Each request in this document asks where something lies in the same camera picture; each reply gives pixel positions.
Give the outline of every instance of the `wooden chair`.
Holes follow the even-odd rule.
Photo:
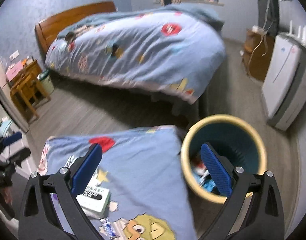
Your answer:
[[[35,103],[39,102],[39,100],[37,99],[35,95],[36,91],[39,91],[49,101],[51,100],[50,95],[45,91],[40,81],[38,81],[37,78],[34,77],[31,73],[27,73],[26,75],[24,75],[11,88],[11,91],[10,91],[11,99],[24,117],[25,117],[25,110],[23,109],[20,102],[18,101],[16,94],[17,93],[19,94],[19,96],[23,99],[24,103],[32,111],[32,113],[37,118],[39,118],[38,113],[36,112],[35,108],[31,105],[29,101],[31,98],[33,98]]]

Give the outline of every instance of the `small trash can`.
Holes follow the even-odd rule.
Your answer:
[[[235,116],[218,114],[204,118],[189,130],[182,144],[181,166],[189,187],[201,198],[224,204],[225,196],[214,194],[201,187],[192,171],[191,159],[202,144],[210,142],[213,148],[229,159],[234,166],[241,166],[252,174],[266,171],[267,157],[264,143],[256,130]]]
[[[49,75],[49,70],[43,71],[41,74],[38,75],[37,78],[43,85],[43,88],[46,90],[46,92],[48,92],[49,95],[52,94],[52,92],[54,91],[54,86]]]

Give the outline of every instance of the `cartoon print bedding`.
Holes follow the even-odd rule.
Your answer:
[[[95,142],[101,144],[103,157],[93,178],[111,192],[106,216],[119,234],[115,239],[197,239],[181,172],[181,140],[175,126],[50,138],[45,144],[38,172],[53,174],[61,167],[70,166]],[[53,194],[52,201],[63,229],[72,234]],[[99,218],[86,215],[106,238]]]
[[[89,16],[61,31],[46,67],[97,85],[140,88],[193,104],[225,57],[214,11],[189,4]]]

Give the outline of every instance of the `television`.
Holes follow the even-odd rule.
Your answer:
[[[258,0],[258,26],[275,37],[280,27],[279,0]]]

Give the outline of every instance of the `wooden headboard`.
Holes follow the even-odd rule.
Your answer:
[[[35,33],[40,43],[42,51],[46,54],[51,43],[56,39],[58,33],[86,16],[95,13],[115,12],[115,5],[112,1],[93,3],[76,7],[47,19],[39,21],[35,26]]]

